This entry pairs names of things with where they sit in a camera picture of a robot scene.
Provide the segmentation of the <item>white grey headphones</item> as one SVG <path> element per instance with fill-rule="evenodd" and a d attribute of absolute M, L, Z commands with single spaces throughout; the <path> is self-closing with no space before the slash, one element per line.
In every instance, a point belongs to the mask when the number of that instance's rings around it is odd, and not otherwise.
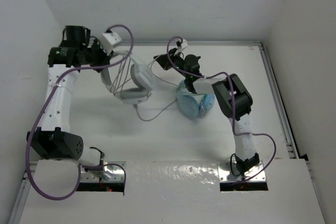
<path fill-rule="evenodd" d="M 154 89 L 154 74 L 149 64 L 134 53 L 121 64 L 114 80 L 111 80 L 109 69 L 103 69 L 100 77 L 107 90 L 124 104 L 146 102 Z"/>

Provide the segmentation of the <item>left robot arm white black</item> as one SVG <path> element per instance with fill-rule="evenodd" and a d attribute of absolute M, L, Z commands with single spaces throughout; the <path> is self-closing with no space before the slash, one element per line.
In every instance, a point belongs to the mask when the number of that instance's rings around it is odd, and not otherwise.
<path fill-rule="evenodd" d="M 85 146 L 83 139 L 70 131 L 71 98 L 83 65 L 103 66 L 108 56 L 97 39 L 90 42 L 90 30 L 66 26 L 59 46 L 48 55 L 48 88 L 45 105 L 36 129 L 28 132 L 33 150 L 43 159 L 71 160 L 85 166 L 98 166 L 102 152 Z"/>

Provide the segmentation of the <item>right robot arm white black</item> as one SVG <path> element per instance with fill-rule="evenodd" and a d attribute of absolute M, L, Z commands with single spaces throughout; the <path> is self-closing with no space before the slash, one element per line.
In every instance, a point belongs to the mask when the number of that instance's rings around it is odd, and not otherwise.
<path fill-rule="evenodd" d="M 239 176 L 259 164 L 259 155 L 253 143 L 250 127 L 250 113 L 253 99 L 236 74 L 226 75 L 220 80 L 218 75 L 206 77 L 200 72 L 200 57 L 181 57 L 174 48 L 166 54 L 154 56 L 163 70 L 174 69 L 184 80 L 176 89 L 179 110 L 189 119 L 204 116 L 215 101 L 232 126 L 235 141 L 234 157 Z"/>

